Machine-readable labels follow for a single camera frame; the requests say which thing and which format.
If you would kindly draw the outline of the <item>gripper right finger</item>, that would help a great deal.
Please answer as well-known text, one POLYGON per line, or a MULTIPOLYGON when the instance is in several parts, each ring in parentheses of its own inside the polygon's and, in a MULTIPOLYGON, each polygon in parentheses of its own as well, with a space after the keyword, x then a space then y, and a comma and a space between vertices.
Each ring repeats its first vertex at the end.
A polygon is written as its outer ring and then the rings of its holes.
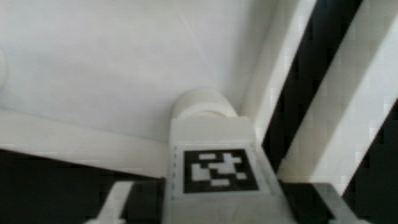
POLYGON ((298 224, 371 224, 357 217, 328 183, 282 183, 282 192, 298 224))

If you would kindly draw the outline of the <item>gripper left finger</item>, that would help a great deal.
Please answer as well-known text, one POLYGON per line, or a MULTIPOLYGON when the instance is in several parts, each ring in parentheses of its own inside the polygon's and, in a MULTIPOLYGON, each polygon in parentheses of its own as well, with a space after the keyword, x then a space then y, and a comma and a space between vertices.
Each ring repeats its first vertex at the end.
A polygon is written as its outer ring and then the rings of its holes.
POLYGON ((161 224, 163 182, 117 181, 83 224, 161 224))

